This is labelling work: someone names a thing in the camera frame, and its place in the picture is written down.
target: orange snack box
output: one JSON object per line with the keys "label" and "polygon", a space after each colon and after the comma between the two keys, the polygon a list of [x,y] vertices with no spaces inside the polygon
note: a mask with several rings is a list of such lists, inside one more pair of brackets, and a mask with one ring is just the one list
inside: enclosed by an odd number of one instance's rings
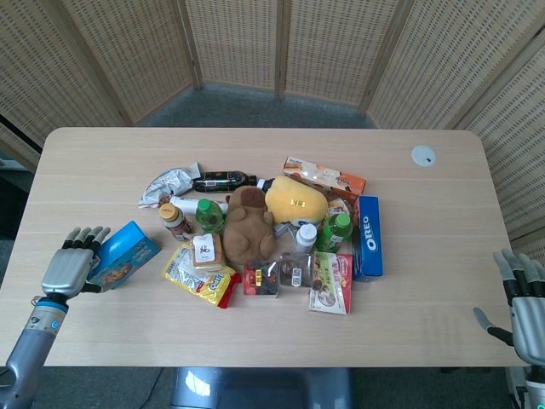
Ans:
{"label": "orange snack box", "polygon": [[284,163],[283,172],[286,176],[319,190],[328,199],[331,196],[340,196],[350,205],[353,205],[364,193],[365,179],[363,177],[342,173],[339,170],[298,158],[288,157]]}

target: woven partition panel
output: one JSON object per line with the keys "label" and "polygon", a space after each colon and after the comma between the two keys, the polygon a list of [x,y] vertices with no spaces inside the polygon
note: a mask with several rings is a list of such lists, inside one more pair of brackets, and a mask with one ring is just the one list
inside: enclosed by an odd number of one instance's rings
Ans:
{"label": "woven partition panel", "polygon": [[205,81],[274,88],[277,0],[186,0]]}
{"label": "woven partition panel", "polygon": [[485,147],[508,231],[545,217],[545,48],[468,129]]}
{"label": "woven partition panel", "polygon": [[397,0],[295,0],[286,92],[357,105]]}
{"label": "woven partition panel", "polygon": [[543,0],[416,0],[368,113],[379,128],[444,128],[544,9]]}
{"label": "woven partition panel", "polygon": [[28,170],[34,172],[40,155],[15,136],[8,128],[0,124],[0,151],[15,159]]}
{"label": "woven partition panel", "polygon": [[133,122],[192,82],[168,1],[63,3]]}
{"label": "woven partition panel", "polygon": [[515,253],[525,253],[529,258],[533,258],[545,265],[545,232],[541,237],[532,235],[531,239],[521,239],[513,243]]}
{"label": "woven partition panel", "polygon": [[122,125],[38,2],[0,2],[0,110],[43,145],[61,126]]}

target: yellow snack bag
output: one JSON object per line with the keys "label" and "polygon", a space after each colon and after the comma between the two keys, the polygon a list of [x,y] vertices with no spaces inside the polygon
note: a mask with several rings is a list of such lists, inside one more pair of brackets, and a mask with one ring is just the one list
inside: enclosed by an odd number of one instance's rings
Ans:
{"label": "yellow snack bag", "polygon": [[212,275],[200,274],[195,271],[192,259],[191,245],[182,243],[164,267],[163,277],[216,307],[227,308],[232,288],[240,282],[240,274],[227,266]]}

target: white circle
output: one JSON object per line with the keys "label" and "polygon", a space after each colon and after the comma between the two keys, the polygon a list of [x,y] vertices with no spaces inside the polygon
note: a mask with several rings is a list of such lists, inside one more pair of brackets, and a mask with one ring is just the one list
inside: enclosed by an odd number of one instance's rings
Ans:
{"label": "white circle", "polygon": [[415,164],[425,168],[435,165],[435,151],[431,147],[419,145],[412,149],[412,160]]}
{"label": "white circle", "polygon": [[299,234],[303,240],[314,240],[317,232],[318,230],[313,224],[306,224],[299,229]]}

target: wooden table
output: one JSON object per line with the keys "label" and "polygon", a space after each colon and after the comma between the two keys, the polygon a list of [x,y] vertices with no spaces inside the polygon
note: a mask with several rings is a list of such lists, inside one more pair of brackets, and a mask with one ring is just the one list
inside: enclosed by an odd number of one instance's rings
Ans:
{"label": "wooden table", "polygon": [[[429,145],[437,164],[410,153]],[[310,313],[308,296],[238,293],[214,308],[159,273],[177,242],[157,210],[137,208],[169,168],[280,174],[293,155],[367,178],[381,198],[385,277],[353,285],[348,316]],[[82,294],[47,364],[54,366],[512,366],[514,351],[479,328],[480,306],[509,328],[491,253],[508,236],[477,136],[448,130],[64,128],[45,145],[0,291],[0,359],[29,313],[55,250],[75,226],[135,220],[163,248],[127,283]]]}

